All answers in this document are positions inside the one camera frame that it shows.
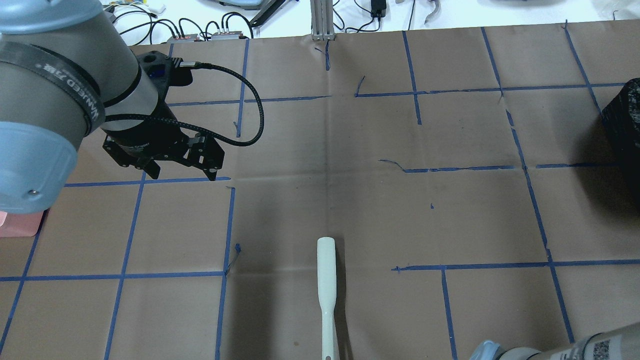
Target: white floor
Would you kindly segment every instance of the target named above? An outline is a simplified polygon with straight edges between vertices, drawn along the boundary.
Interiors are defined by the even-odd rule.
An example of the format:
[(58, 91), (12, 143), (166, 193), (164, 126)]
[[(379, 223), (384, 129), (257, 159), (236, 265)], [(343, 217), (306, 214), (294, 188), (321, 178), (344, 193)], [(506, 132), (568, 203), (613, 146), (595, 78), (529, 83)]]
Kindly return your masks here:
[[(222, 6), (212, 0), (150, 0), (164, 1), (166, 10), (159, 18), (170, 19), (177, 23), (181, 17), (187, 17), (197, 22), (204, 28), (207, 22), (215, 20), (220, 22), (220, 17), (227, 12), (238, 11), (251, 19), (257, 11), (241, 10), (234, 6)], [(369, 0), (357, 0), (364, 8), (370, 8)], [(409, 16), (412, 8), (412, 0), (404, 0), (396, 3), (396, 0), (387, 0), (387, 16), (382, 19), (381, 31), (406, 30), (409, 25)], [(613, 20), (613, 11), (616, 11), (616, 19), (640, 18), (640, 1), (638, 0), (441, 0), (441, 9), (428, 24), (424, 23), (425, 16), (430, 13), (434, 3), (429, 0), (416, 0), (412, 29), (442, 29), (442, 28), (466, 28), (474, 26), (500, 26), (523, 24), (548, 24), (555, 22), (585, 22), (598, 20)], [(340, 0), (335, 6), (347, 26), (359, 28), (370, 21), (370, 16), (357, 8), (353, 0)], [(126, 7), (119, 8), (116, 14), (130, 11)], [(122, 17), (116, 23), (119, 31), (131, 28), (148, 21), (146, 15), (141, 13)], [(183, 22), (185, 31), (190, 29), (195, 33), (195, 27), (188, 22)], [(246, 24), (239, 18), (233, 17), (229, 22), (231, 30), (246, 32)], [(274, 16), (256, 31), (256, 37), (291, 37), (307, 35), (311, 28), (310, 0), (286, 0), (284, 5)], [(130, 31), (123, 35), (129, 45), (138, 42), (146, 33), (147, 27)], [(154, 28), (154, 44), (164, 42), (170, 37), (170, 32), (165, 26)]]

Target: power adapter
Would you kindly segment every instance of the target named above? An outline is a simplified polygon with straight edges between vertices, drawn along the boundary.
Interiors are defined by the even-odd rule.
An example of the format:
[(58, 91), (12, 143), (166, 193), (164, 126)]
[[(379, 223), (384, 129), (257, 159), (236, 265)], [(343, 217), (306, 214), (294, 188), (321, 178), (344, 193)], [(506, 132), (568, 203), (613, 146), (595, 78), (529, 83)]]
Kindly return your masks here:
[(387, 14), (387, 0), (371, 0), (371, 17), (381, 18)]

